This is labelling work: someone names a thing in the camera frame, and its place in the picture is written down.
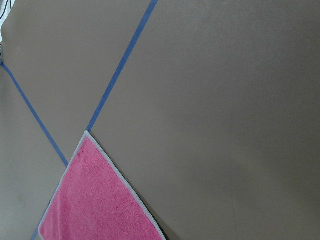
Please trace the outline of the pink towel with grey hem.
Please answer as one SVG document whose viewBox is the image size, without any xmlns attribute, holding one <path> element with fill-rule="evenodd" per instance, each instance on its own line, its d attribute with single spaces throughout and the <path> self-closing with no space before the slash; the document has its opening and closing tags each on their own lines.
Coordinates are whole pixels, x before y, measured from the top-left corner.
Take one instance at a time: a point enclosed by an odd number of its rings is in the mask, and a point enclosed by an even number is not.
<svg viewBox="0 0 320 240">
<path fill-rule="evenodd" d="M 43 240 L 164 240 L 140 197 L 85 131 L 38 227 Z"/>
</svg>

